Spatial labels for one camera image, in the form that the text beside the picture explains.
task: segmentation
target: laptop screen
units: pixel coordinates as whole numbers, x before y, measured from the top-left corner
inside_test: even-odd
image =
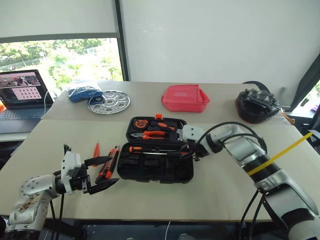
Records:
[[[0,72],[0,100],[7,108],[29,105],[44,106],[47,88],[38,70]],[[47,94],[46,104],[52,104]]]

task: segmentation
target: gray laptop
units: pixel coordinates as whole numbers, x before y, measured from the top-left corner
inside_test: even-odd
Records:
[[[0,134],[31,132],[53,104],[47,91],[38,70],[0,72]]]

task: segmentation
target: tool case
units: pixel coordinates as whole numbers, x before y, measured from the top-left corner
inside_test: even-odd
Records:
[[[132,118],[126,132],[128,142],[119,154],[119,176],[139,182],[188,183],[194,176],[193,159],[180,159],[183,153],[179,152],[186,144],[182,141],[186,124],[182,119],[163,118],[160,114]]]

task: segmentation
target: perforated metal disc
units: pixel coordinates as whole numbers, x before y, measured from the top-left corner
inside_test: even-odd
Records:
[[[101,97],[92,97],[88,101],[88,108],[96,114],[116,114],[125,110],[130,104],[129,96],[122,91],[103,92]]]

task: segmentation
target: pliers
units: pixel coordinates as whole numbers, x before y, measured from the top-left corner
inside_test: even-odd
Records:
[[[130,135],[135,138],[142,138],[143,140],[148,139],[165,139],[165,135],[167,133],[165,131],[144,131],[144,132],[137,132],[131,133]]]

